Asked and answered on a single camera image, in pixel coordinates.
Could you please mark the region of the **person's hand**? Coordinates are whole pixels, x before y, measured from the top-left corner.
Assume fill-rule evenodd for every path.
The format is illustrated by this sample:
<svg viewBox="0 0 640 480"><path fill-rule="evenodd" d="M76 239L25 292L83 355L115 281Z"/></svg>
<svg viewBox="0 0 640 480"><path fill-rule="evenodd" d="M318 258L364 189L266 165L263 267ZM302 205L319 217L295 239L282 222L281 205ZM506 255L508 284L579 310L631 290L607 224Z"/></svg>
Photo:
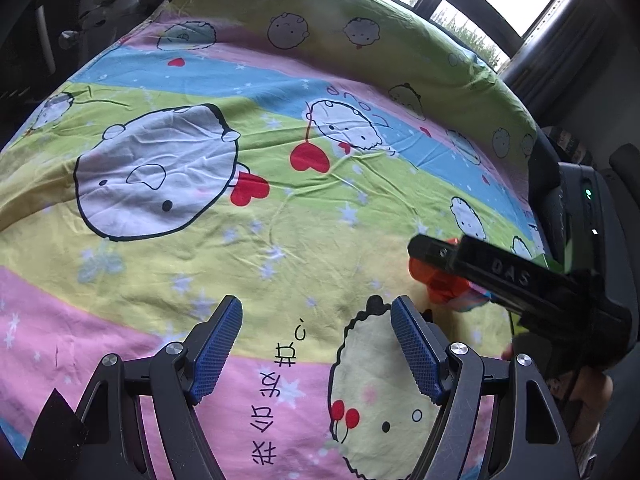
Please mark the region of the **person's hand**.
<svg viewBox="0 0 640 480"><path fill-rule="evenodd" d="M570 390L570 402L582 404L576 422L567 429L570 443L582 445L590 440L599 430L600 422L613 394L611 377L591 368L584 367L575 375L566 373L558 378L551 378L547 385L552 396L562 400Z"/></svg>

